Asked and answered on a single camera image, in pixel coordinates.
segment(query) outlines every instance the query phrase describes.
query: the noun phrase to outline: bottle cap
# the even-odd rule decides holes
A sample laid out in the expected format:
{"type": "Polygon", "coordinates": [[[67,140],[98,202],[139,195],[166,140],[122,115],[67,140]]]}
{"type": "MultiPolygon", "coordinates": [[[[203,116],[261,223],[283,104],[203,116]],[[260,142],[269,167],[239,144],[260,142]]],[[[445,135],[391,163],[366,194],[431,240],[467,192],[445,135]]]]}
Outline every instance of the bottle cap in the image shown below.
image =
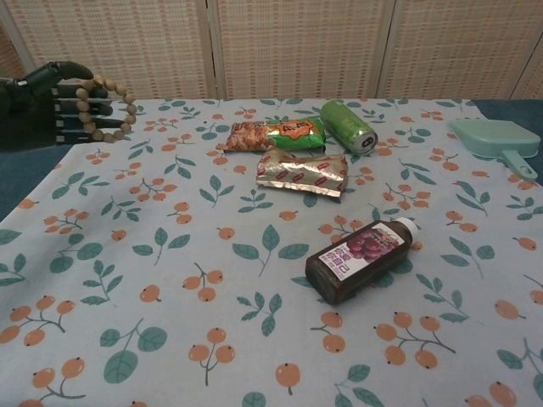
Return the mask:
{"type": "Polygon", "coordinates": [[[398,219],[395,219],[395,221],[400,222],[403,226],[405,226],[407,228],[409,233],[411,233],[411,238],[414,241],[415,237],[418,234],[418,228],[417,228],[417,225],[415,225],[415,222],[413,222],[411,219],[407,219],[407,218],[398,218],[398,219]]]}

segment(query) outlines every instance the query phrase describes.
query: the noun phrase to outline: green can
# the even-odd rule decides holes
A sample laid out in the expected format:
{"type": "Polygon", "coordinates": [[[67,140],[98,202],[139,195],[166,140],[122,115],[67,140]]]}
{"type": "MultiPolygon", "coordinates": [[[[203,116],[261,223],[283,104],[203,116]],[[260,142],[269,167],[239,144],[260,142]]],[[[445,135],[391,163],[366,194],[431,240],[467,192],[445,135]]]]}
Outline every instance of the green can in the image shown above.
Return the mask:
{"type": "Polygon", "coordinates": [[[377,144],[378,136],[375,130],[337,100],[330,100],[322,106],[321,119],[354,154],[369,154],[377,144]]]}

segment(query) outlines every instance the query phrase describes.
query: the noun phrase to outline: juice bottle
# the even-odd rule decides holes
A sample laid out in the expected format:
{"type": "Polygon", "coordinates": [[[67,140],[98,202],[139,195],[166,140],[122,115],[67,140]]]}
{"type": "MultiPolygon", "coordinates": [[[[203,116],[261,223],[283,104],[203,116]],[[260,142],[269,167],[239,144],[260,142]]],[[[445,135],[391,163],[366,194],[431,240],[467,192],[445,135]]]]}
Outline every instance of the juice bottle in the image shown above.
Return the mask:
{"type": "Polygon", "coordinates": [[[407,218],[376,220],[308,258],[307,280],[329,304],[339,304],[401,263],[417,232],[407,218]]]}

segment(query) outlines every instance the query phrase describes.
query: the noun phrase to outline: robotic hand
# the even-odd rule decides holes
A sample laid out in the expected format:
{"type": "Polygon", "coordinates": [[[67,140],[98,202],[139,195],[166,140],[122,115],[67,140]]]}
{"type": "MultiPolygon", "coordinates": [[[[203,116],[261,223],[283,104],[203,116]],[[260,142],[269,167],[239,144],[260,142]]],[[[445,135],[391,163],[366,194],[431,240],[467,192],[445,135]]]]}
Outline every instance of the robotic hand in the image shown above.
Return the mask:
{"type": "MultiPolygon", "coordinates": [[[[92,72],[74,62],[50,62],[23,79],[0,78],[0,151],[17,151],[92,142],[76,107],[77,85],[63,79],[92,79],[92,72]]],[[[113,113],[108,91],[94,88],[89,113],[97,128],[120,128],[122,120],[97,119],[113,113]]]]}

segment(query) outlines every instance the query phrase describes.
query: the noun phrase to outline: bead bracelet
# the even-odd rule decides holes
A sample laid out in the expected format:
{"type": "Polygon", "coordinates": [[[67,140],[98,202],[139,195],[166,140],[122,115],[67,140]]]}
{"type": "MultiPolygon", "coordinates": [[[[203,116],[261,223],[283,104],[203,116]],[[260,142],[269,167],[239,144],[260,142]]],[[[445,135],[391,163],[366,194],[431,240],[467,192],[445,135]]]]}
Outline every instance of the bead bracelet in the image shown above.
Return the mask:
{"type": "Polygon", "coordinates": [[[76,96],[79,98],[77,101],[77,109],[79,110],[79,120],[83,123],[83,130],[91,134],[93,140],[97,142],[115,142],[115,140],[122,140],[126,133],[132,130],[132,126],[136,123],[137,107],[134,104],[136,100],[134,95],[128,93],[125,85],[117,84],[111,79],[105,79],[101,75],[95,75],[93,79],[85,81],[81,84],[81,87],[77,89],[76,96]],[[96,124],[92,121],[92,116],[88,112],[91,105],[88,102],[89,94],[95,87],[105,87],[108,91],[117,93],[122,97],[122,100],[126,103],[126,112],[128,115],[125,117],[124,123],[120,125],[120,130],[113,133],[103,132],[96,127],[96,124]]]}

